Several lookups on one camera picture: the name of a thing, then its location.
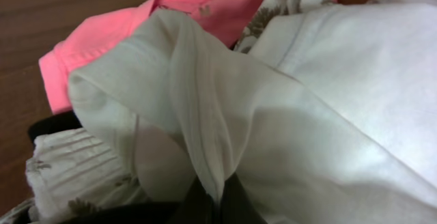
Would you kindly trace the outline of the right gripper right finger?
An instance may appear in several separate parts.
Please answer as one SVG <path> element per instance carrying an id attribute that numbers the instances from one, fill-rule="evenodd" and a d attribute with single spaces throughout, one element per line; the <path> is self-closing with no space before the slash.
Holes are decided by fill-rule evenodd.
<path id="1" fill-rule="evenodd" d="M 267 224 L 253 207 L 236 174 L 225 181 L 220 203 L 220 220 L 221 224 Z"/>

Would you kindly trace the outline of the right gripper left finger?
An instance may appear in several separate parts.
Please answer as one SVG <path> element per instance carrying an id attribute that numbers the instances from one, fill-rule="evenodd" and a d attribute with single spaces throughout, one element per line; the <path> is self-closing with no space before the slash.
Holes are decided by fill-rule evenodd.
<path id="1" fill-rule="evenodd" d="M 147 202 L 75 217 L 67 224 L 211 223 L 214 202 L 195 180 L 181 202 Z"/>

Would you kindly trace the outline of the white t-shirt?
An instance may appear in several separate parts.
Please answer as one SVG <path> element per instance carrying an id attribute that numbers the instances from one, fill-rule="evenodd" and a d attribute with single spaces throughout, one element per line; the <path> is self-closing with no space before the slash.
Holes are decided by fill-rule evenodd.
<path id="1" fill-rule="evenodd" d="M 246 57 L 276 103 L 76 116 L 154 201 L 236 174 L 269 223 L 436 222 L 436 6 L 334 5 L 269 22 Z"/>

